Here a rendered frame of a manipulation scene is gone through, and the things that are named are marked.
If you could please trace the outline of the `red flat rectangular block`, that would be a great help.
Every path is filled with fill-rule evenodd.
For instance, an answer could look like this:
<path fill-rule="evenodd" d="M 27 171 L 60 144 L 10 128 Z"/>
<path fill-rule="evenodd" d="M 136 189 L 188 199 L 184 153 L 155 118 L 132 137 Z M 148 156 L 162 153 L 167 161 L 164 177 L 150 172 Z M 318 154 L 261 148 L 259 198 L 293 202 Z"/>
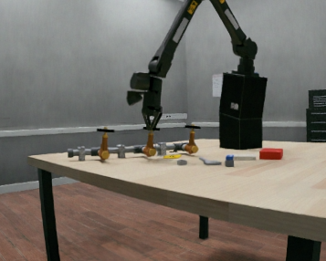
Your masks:
<path fill-rule="evenodd" d="M 281 160 L 283 149 L 263 148 L 259 152 L 260 160 Z"/>

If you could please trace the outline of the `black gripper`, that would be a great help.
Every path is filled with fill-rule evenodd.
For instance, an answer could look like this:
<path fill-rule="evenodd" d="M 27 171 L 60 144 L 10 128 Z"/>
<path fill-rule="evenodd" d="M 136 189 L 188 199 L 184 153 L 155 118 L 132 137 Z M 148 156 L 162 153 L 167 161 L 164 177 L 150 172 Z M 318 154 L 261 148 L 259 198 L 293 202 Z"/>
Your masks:
<path fill-rule="evenodd" d="M 161 106 L 161 92 L 152 91 L 152 104 L 142 104 L 142 115 L 148 131 L 152 130 L 152 127 L 156 128 L 160 118 L 163 115 L 163 107 Z M 155 105 L 153 105 L 155 104 Z M 154 119 L 151 123 L 150 116 Z M 147 118 L 146 118 L 147 117 Z M 149 123 L 149 124 L 148 124 Z M 151 127 L 150 127 L 151 126 Z"/>

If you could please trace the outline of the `grey pipe manifold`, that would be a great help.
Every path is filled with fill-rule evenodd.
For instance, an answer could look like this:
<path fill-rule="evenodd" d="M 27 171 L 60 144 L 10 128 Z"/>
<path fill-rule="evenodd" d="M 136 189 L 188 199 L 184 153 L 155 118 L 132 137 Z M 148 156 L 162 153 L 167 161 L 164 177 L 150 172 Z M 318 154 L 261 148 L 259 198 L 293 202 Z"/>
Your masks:
<path fill-rule="evenodd" d="M 156 147 L 152 142 L 154 135 L 152 131 L 159 131 L 160 128 L 152 127 L 151 133 L 148 133 L 147 145 L 133 145 L 133 147 L 125 147 L 125 145 L 119 144 L 117 145 L 117 148 L 108 148 L 107 141 L 109 136 L 106 135 L 106 132 L 114 132 L 114 130 L 108 130 L 107 127 L 104 127 L 104 129 L 97 129 L 97 131 L 104 131 L 104 135 L 102 135 L 102 144 L 99 148 L 90 148 L 85 150 L 85 147 L 78 147 L 77 150 L 68 149 L 68 158 L 79 156 L 79 161 L 86 161 L 85 156 L 90 155 L 91 157 L 99 156 L 104 161 L 110 157 L 110 154 L 117 154 L 117 158 L 123 159 L 125 158 L 125 153 L 142 153 L 147 155 L 147 157 L 154 156 L 157 151 L 159 155 L 165 155 L 166 151 L 187 151 L 190 154 L 197 153 L 199 149 L 195 143 L 194 129 L 201 129 L 201 127 L 192 124 L 192 126 L 185 125 L 185 128 L 192 129 L 192 131 L 190 131 L 189 142 L 179 142 L 167 145 L 164 142 L 158 142 L 156 145 L 157 150 L 155 150 Z"/>

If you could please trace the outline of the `grey hex nut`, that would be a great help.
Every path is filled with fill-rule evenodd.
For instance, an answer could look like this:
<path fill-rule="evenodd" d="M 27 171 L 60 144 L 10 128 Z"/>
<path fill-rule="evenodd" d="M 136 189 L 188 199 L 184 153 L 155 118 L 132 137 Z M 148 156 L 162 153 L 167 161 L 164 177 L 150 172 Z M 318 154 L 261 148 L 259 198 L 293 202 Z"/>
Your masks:
<path fill-rule="evenodd" d="M 178 160 L 177 165 L 180 165 L 180 166 L 187 165 L 187 160 Z"/>

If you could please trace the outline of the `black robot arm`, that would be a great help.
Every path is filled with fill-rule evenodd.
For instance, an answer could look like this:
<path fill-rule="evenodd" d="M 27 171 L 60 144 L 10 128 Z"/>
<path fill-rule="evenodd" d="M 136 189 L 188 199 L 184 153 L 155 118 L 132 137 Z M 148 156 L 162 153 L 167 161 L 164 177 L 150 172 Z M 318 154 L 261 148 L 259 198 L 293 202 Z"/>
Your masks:
<path fill-rule="evenodd" d="M 162 44 L 157 49 L 155 55 L 152 56 L 148 66 L 149 73 L 133 72 L 130 81 L 131 89 L 143 90 L 144 93 L 143 91 L 127 90 L 127 102 L 130 106 L 141 102 L 141 95 L 143 95 L 142 104 L 152 104 L 153 92 L 150 91 L 154 91 L 154 94 L 157 91 L 162 92 L 163 81 L 159 78 L 166 78 L 167 71 L 172 65 L 171 62 L 174 58 L 174 52 L 177 49 L 197 7 L 200 6 L 202 1 L 205 0 L 184 0 Z M 254 73 L 255 67 L 253 67 L 254 59 L 258 52 L 258 45 L 243 32 L 226 0 L 209 1 L 231 36 L 233 53 L 241 57 L 241 59 L 239 59 L 239 65 L 237 65 L 237 71 L 232 70 L 232 74 L 259 77 L 259 74 Z"/>

